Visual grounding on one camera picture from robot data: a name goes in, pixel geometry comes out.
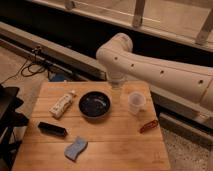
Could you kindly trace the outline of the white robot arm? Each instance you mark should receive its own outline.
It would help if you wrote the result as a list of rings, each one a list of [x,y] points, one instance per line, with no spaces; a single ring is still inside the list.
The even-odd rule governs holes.
[[[131,75],[213,111],[213,68],[141,56],[132,49],[131,38],[118,33],[96,51],[112,87]]]

